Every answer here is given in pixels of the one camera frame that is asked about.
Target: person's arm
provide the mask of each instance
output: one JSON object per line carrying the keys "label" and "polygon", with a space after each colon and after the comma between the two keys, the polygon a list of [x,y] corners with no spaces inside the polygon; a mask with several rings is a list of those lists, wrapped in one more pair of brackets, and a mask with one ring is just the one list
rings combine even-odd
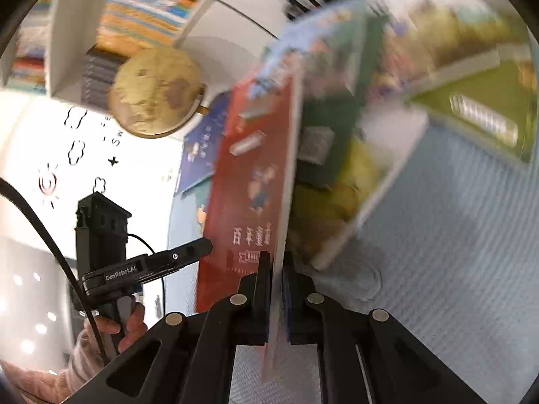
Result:
{"label": "person's arm", "polygon": [[[144,312],[144,305],[137,303],[126,323],[127,335],[118,345],[120,352],[130,347],[148,330],[144,323]],[[107,318],[98,316],[95,321],[101,334],[116,334],[120,331],[120,325]],[[70,397],[103,369],[103,361],[88,320],[84,322],[84,329],[79,334],[68,367],[58,375],[25,371],[7,362],[0,363],[9,380],[22,394],[52,404],[59,404]]]}

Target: silver screw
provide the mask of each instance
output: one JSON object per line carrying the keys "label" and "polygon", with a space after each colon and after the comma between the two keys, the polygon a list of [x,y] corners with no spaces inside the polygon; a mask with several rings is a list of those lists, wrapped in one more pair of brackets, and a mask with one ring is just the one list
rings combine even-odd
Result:
{"label": "silver screw", "polygon": [[324,302],[325,298],[324,295],[321,295],[320,293],[311,293],[309,296],[307,296],[307,300],[311,304],[321,304]]}
{"label": "silver screw", "polygon": [[183,316],[180,313],[167,314],[165,318],[166,325],[176,326],[183,321]]}
{"label": "silver screw", "polygon": [[230,303],[232,305],[243,305],[247,302],[247,296],[242,295],[241,293],[236,293],[230,297]]}
{"label": "silver screw", "polygon": [[373,319],[378,322],[385,322],[389,319],[389,313],[379,308],[373,311]]}

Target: pink sleeve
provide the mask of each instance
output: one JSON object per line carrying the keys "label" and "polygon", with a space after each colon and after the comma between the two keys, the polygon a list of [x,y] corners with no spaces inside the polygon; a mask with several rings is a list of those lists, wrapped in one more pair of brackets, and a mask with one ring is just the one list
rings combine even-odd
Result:
{"label": "pink sleeve", "polygon": [[90,345],[86,330],[79,334],[67,369],[58,375],[25,371],[10,363],[1,363],[9,380],[21,392],[53,404],[59,404],[70,397],[103,369],[103,362]]}

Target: red book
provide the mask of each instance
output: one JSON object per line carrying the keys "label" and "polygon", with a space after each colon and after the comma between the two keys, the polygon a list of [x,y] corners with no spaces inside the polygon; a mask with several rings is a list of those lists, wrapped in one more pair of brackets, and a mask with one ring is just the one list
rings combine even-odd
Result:
{"label": "red book", "polygon": [[296,80],[254,101],[249,83],[233,91],[204,226],[214,248],[200,261],[197,312],[236,293],[261,251],[284,252],[301,114]]}

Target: human hand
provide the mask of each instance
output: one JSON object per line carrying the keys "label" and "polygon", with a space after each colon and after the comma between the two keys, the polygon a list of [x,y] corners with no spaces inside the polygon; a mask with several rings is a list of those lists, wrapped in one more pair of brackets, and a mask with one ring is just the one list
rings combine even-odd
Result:
{"label": "human hand", "polygon": [[[144,323],[145,310],[144,305],[140,302],[135,304],[133,314],[131,314],[131,317],[126,323],[126,336],[118,344],[118,351],[120,353],[133,345],[134,342],[140,339],[148,330],[147,325]],[[118,334],[121,331],[121,327],[118,323],[100,315],[95,317],[95,324],[98,326],[101,337],[103,337],[104,334]],[[88,334],[92,348],[95,352],[99,352],[98,344],[88,319],[84,321],[84,329]]]}

